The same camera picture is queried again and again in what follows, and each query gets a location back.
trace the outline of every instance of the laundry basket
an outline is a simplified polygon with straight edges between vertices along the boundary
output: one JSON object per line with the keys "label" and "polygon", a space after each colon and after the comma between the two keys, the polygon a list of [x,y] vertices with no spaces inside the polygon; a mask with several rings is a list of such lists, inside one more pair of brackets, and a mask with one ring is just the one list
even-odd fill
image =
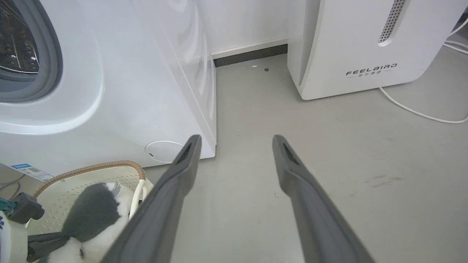
{"label": "laundry basket", "polygon": [[28,235],[60,232],[81,192],[89,185],[107,182],[120,182],[135,192],[130,217],[135,213],[138,201],[145,199],[153,187],[143,168],[133,161],[106,162],[58,175],[34,194],[45,213],[41,219],[29,221]]}

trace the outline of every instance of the white washing machine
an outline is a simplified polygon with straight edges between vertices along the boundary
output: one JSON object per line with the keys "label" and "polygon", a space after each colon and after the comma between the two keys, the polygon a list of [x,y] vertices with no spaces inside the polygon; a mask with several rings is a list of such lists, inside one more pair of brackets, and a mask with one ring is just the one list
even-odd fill
{"label": "white washing machine", "polygon": [[41,180],[215,156],[216,70],[194,0],[0,0],[0,163]]}

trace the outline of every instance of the white wall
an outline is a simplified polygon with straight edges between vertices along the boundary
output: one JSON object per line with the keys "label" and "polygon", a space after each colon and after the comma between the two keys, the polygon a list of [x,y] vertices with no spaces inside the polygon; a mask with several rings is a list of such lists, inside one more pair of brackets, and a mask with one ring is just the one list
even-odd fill
{"label": "white wall", "polygon": [[[275,40],[283,41],[269,46],[286,43],[288,0],[197,0],[197,3],[212,54]],[[265,48],[268,44],[257,47]]]}

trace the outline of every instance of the baseboard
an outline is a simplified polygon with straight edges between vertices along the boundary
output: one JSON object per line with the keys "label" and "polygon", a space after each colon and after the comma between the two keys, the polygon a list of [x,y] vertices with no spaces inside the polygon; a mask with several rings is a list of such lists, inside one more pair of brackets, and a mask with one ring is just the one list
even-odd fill
{"label": "baseboard", "polygon": [[260,50],[260,49],[265,49],[265,48],[269,48],[269,47],[284,45],[284,44],[287,44],[287,43],[288,43],[287,38],[282,38],[282,39],[277,39],[277,40],[270,40],[270,41],[265,41],[265,42],[256,43],[256,44],[252,44],[252,45],[247,45],[247,46],[242,46],[242,47],[238,47],[238,48],[232,48],[232,49],[228,49],[228,50],[215,52],[215,53],[212,53],[211,56],[213,57],[213,59],[225,58],[225,57],[238,55],[238,54],[242,54],[242,53],[247,53],[247,52],[251,52],[251,51],[256,51],[256,50]]}

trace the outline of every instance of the perforated vent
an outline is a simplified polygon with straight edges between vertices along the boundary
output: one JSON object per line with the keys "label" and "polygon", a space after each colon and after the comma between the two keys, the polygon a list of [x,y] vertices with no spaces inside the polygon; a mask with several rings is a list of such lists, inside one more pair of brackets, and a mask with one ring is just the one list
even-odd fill
{"label": "perforated vent", "polygon": [[395,0],[395,2],[393,2],[392,10],[390,10],[390,14],[387,18],[387,23],[385,24],[382,30],[382,34],[380,35],[379,43],[384,42],[390,37],[390,34],[392,33],[393,28],[395,27],[396,20],[402,12],[404,3],[405,0]]}

